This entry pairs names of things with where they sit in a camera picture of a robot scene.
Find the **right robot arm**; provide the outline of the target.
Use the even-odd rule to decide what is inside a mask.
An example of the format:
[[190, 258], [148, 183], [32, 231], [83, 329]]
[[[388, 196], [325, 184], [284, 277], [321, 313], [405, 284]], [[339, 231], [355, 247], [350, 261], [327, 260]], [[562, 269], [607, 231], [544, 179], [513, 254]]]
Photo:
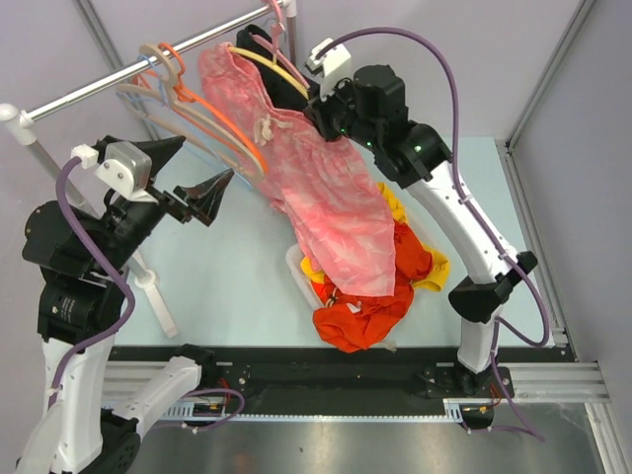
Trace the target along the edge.
[[466, 277], [449, 293], [461, 318], [453, 385], [478, 396], [492, 380], [493, 320], [537, 265], [530, 251], [497, 249], [502, 235], [452, 168], [447, 145], [429, 125], [409, 118], [406, 87], [388, 65], [311, 66], [322, 81], [308, 90], [305, 115], [328, 141], [346, 137], [369, 150], [374, 164], [433, 217], [461, 258]]

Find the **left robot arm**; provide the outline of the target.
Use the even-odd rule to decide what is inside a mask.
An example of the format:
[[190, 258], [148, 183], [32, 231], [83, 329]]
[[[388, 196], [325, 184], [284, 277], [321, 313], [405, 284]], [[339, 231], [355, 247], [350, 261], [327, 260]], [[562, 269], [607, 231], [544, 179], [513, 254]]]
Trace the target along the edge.
[[228, 169], [193, 187], [158, 191], [156, 175], [183, 144], [181, 136], [107, 137], [76, 146], [57, 175], [54, 199], [27, 221], [22, 255], [44, 279], [38, 332], [45, 394], [42, 418], [16, 464], [20, 473], [124, 473], [176, 402], [208, 397], [220, 424], [235, 416], [230, 402], [245, 403], [212, 351], [184, 345], [127, 399], [103, 404], [115, 337], [136, 304], [125, 267], [164, 217], [211, 224], [234, 175]]

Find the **pink patterned shorts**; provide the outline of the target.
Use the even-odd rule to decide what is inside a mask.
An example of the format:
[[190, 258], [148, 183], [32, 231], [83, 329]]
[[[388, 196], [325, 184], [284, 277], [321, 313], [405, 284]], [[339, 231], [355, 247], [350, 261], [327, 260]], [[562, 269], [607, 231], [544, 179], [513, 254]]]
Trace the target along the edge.
[[287, 215], [312, 269], [351, 295], [392, 294], [394, 219], [353, 145], [327, 142], [303, 113], [275, 107], [256, 65], [228, 42], [204, 50], [197, 70], [206, 100], [265, 159], [257, 187]]

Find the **yellow hanger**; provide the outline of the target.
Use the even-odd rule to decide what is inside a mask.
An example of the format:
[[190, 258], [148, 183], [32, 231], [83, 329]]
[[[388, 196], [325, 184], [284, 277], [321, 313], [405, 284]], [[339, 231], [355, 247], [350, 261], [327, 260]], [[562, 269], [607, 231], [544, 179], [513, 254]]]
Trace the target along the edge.
[[287, 68], [284, 68], [281, 62], [274, 61], [273, 59], [267, 59], [253, 51], [244, 48], [229, 46], [228, 50], [231, 53], [237, 54], [247, 59], [251, 59], [256, 63], [265, 66], [274, 74], [283, 79], [293, 89], [295, 89], [304, 99], [309, 98], [309, 84], [292, 64], [289, 64]]

